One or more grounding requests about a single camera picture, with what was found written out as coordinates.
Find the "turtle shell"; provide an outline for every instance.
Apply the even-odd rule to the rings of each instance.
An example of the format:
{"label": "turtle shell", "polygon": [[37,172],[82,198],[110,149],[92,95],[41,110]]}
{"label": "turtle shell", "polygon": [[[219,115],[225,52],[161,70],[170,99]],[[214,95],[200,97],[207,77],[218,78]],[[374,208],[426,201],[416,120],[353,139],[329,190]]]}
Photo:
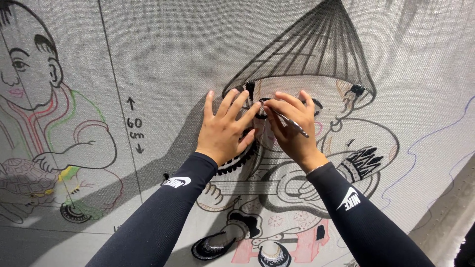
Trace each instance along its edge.
{"label": "turtle shell", "polygon": [[0,175],[0,190],[14,194],[34,195],[47,193],[58,180],[59,171],[46,172],[39,164],[25,159],[8,159],[3,164],[7,176]]}

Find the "thin silver bracelet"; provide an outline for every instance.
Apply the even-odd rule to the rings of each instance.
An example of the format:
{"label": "thin silver bracelet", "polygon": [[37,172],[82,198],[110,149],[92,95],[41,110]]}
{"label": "thin silver bracelet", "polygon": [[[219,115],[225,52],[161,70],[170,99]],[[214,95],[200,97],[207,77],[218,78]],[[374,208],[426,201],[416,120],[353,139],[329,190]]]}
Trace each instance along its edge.
{"label": "thin silver bracelet", "polygon": [[315,169],[309,171],[309,172],[305,175],[305,177],[307,177],[310,173],[312,173],[312,172],[315,171],[316,169],[322,167],[323,165],[320,165],[320,166],[316,167]]}

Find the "nike logo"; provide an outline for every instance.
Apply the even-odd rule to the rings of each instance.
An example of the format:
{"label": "nike logo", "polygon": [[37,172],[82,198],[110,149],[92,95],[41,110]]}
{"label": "nike logo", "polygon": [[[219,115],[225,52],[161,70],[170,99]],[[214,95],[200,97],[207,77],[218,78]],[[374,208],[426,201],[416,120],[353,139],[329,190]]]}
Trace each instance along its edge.
{"label": "nike logo", "polygon": [[343,204],[345,205],[346,210],[349,210],[358,205],[360,202],[361,201],[358,198],[358,192],[353,187],[350,187],[348,188],[348,192],[346,193],[342,203],[336,208],[336,210],[343,206]]}
{"label": "nike logo", "polygon": [[191,183],[191,179],[189,177],[171,177],[163,185],[170,185],[174,188],[177,188],[182,185],[185,186],[189,183]]}

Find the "conical hat drawing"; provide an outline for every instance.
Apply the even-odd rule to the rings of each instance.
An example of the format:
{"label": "conical hat drawing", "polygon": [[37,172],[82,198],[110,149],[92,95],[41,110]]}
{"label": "conical hat drawing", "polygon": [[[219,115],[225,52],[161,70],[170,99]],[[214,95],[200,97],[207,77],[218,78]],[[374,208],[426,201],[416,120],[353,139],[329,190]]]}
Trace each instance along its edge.
{"label": "conical hat drawing", "polygon": [[341,0],[324,0],[260,51],[223,90],[243,89],[248,81],[269,77],[326,76],[364,87],[362,108],[376,88],[363,48]]}

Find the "black arm sleeve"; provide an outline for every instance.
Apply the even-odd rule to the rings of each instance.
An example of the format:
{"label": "black arm sleeve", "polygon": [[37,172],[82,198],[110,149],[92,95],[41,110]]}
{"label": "black arm sleeve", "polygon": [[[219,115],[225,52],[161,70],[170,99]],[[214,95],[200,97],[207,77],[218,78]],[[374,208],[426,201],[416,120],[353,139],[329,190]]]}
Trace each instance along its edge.
{"label": "black arm sleeve", "polygon": [[111,236],[86,267],[165,265],[186,217],[206,184],[218,171],[216,162],[194,152]]}
{"label": "black arm sleeve", "polygon": [[307,175],[363,267],[434,267],[422,250],[329,162]]}

